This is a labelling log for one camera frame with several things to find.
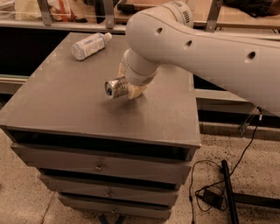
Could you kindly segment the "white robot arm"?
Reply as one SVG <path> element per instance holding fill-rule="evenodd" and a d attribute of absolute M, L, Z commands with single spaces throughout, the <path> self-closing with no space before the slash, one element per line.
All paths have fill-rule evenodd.
<path fill-rule="evenodd" d="M 162 64 L 191 72 L 280 116 L 280 45 L 276 41 L 193 29 L 186 3 L 141 10 L 128 21 L 121 67 L 135 86 L 149 84 Z"/>

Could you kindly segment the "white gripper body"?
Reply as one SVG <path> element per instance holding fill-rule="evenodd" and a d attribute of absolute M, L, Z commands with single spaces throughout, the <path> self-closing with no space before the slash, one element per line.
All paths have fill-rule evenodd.
<path fill-rule="evenodd" d="M 126 80 L 138 87 L 150 84 L 158 72 L 160 64 L 137 54 L 131 48 L 122 56 L 123 74 Z"/>

